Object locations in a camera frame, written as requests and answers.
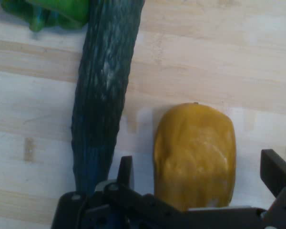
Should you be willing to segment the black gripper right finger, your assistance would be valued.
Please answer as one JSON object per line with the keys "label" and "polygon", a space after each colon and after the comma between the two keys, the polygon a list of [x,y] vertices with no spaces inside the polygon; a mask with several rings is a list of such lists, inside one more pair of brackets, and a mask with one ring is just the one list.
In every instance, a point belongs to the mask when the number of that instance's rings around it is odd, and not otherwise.
{"label": "black gripper right finger", "polygon": [[261,151],[260,177],[276,198],[264,213],[265,226],[286,229],[286,161],[272,149]]}

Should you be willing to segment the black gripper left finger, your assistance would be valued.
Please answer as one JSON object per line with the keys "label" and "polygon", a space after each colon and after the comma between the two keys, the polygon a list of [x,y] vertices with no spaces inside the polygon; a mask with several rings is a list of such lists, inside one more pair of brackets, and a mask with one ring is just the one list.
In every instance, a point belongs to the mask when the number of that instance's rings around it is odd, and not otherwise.
{"label": "black gripper left finger", "polygon": [[95,229],[185,229],[185,215],[151,194],[134,191],[133,158],[123,156],[117,178],[99,183]]}

